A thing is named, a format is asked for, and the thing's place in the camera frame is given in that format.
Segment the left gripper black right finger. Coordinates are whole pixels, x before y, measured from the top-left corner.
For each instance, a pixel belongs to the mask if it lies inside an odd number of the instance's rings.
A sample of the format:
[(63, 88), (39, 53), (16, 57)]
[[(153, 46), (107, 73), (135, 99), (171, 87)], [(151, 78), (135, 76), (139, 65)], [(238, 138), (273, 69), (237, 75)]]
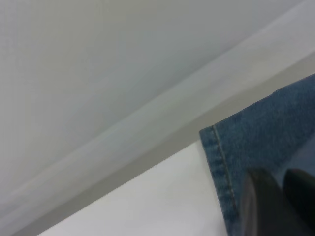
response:
[(303, 170), (289, 169), (283, 192), (302, 221), (315, 233), (315, 177)]

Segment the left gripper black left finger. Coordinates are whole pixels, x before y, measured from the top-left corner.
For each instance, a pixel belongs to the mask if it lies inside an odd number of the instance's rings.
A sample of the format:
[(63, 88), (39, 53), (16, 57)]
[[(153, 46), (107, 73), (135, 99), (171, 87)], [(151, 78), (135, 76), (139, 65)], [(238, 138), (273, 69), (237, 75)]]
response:
[(240, 204), (241, 235), (294, 236), (295, 215), (273, 176), (249, 169)]

